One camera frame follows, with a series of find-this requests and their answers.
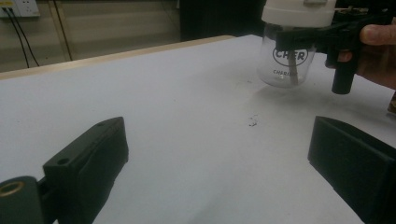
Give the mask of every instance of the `clear plastic bottle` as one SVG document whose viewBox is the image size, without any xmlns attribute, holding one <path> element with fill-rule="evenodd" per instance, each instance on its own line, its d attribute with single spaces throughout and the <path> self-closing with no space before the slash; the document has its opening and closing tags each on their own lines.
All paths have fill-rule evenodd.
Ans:
<svg viewBox="0 0 396 224">
<path fill-rule="evenodd" d="M 316 49 L 276 50 L 276 32 L 295 29 L 267 23 L 262 38 L 258 74 L 265 83 L 293 88 L 305 82 Z"/>
</svg>

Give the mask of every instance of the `wall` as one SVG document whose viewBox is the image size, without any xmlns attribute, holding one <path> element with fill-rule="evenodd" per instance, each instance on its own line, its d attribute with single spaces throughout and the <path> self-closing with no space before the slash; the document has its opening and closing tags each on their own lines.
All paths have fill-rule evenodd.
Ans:
<svg viewBox="0 0 396 224">
<path fill-rule="evenodd" d="M 19 22 L 40 65 L 179 42 L 176 0 L 39 0 L 37 5 L 39 18 Z M 0 72 L 26 67 L 12 23 L 1 19 Z"/>
</svg>

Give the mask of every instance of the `white tabletop surface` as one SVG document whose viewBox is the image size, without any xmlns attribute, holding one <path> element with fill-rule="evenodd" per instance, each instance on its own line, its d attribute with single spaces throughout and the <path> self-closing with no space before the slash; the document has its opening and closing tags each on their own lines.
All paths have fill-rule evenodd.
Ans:
<svg viewBox="0 0 396 224">
<path fill-rule="evenodd" d="M 331 92 L 316 55 L 294 90 L 256 74 L 249 35 L 0 81 L 0 181 L 41 166 L 93 124 L 125 119 L 130 160 L 95 223 L 361 224 L 309 164 L 315 116 L 396 147 L 392 90 Z"/>
</svg>

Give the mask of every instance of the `electrical cable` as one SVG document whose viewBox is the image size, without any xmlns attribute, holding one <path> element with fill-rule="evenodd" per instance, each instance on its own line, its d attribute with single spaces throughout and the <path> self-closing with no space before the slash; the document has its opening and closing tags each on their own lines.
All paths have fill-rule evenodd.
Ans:
<svg viewBox="0 0 396 224">
<path fill-rule="evenodd" d="M 166 10 L 165 4 L 164 4 L 164 1 L 163 1 L 163 0 L 161 0 L 161 6 L 163 7 L 163 11 L 164 11 L 164 12 L 166 13 L 166 15 L 168 16 L 169 21 L 172 22 L 173 25 L 175 26 L 175 28 L 179 31 L 180 28 L 178 28 L 177 23 L 172 19 L 172 16 L 171 16 L 171 14 L 168 12 L 168 10 Z"/>
<path fill-rule="evenodd" d="M 15 29 L 15 32 L 17 32 L 18 38 L 20 39 L 20 42 L 21 42 L 21 47 L 22 47 L 22 50 L 23 50 L 23 55 L 24 55 L 24 57 L 25 57 L 26 65 L 27 65 L 27 67 L 29 68 L 29 67 L 30 67 L 30 66 L 29 66 L 29 61 L 27 60 L 27 56 L 26 56 L 26 52 L 25 52 L 25 50 L 24 50 L 24 45 L 23 45 L 23 43 L 22 43 L 22 39 L 21 39 L 20 32 L 18 32 L 17 26 L 15 25 L 14 20 L 12 20 L 11 15 L 9 15 L 7 8 L 3 8 L 3 11 L 7 13 L 9 19 L 11 20 L 12 26 L 13 26 L 14 29 Z"/>
<path fill-rule="evenodd" d="M 30 53 L 32 54 L 32 57 L 33 57 L 33 59 L 35 60 L 35 64 L 37 64 L 37 66 L 40 66 L 40 65 L 38 64 L 37 60 L 35 59 L 35 55 L 33 54 L 32 48 L 30 47 L 29 40 L 27 39 L 27 37 L 26 37 L 24 31 L 23 31 L 22 28 L 21 28 L 20 23 L 18 22 L 17 17 L 15 16 L 14 10 L 13 10 L 12 8 L 10 8 L 9 11 L 11 12 L 11 14 L 12 14 L 12 16 L 14 17 L 15 21 L 17 22 L 18 27 L 20 27 L 20 30 L 21 30 L 21 32 L 22 32 L 22 34 L 23 34 L 23 37 L 24 37 L 25 40 L 26 40 L 27 47 L 29 48 L 29 51 L 30 51 Z"/>
</svg>

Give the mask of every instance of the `hand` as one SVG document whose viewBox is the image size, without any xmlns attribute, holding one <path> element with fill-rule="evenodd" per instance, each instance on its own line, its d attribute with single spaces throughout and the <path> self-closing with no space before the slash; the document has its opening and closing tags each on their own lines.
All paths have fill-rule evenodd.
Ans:
<svg viewBox="0 0 396 224">
<path fill-rule="evenodd" d="M 361 49 L 357 75 L 396 90 L 396 20 L 392 25 L 367 25 L 361 30 Z M 348 62 L 350 51 L 342 51 L 338 62 Z"/>
</svg>

